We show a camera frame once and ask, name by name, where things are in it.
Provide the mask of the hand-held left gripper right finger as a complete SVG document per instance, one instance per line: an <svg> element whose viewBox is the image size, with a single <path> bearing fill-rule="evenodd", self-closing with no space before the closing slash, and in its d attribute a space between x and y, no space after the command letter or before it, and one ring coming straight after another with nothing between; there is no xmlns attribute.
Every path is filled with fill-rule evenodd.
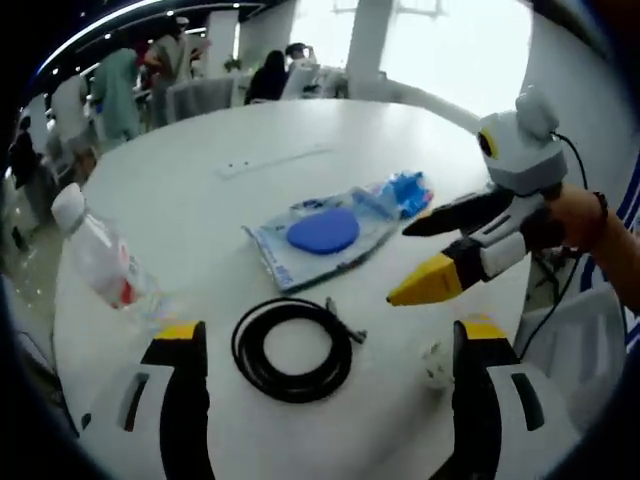
<svg viewBox="0 0 640 480"><path fill-rule="evenodd" d="M545 479L579 442L562 394L490 321L454 323L452 409L435 479Z"/></svg>

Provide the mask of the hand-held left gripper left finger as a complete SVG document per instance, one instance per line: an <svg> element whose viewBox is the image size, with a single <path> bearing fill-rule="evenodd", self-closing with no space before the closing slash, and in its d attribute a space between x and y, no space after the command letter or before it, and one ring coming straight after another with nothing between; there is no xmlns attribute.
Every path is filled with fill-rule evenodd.
<svg viewBox="0 0 640 480"><path fill-rule="evenodd" d="M81 446L113 479L213 479L203 322L171 327L82 417Z"/></svg>

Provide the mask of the person's right hand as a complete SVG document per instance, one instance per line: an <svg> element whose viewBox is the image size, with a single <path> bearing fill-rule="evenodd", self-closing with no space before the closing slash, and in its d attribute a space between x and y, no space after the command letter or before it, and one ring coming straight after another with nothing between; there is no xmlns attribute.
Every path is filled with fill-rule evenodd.
<svg viewBox="0 0 640 480"><path fill-rule="evenodd" d="M584 188L563 184L558 196L547 205L552 217L564 228L563 244L587 252L594 242L601 218L597 196Z"/></svg>

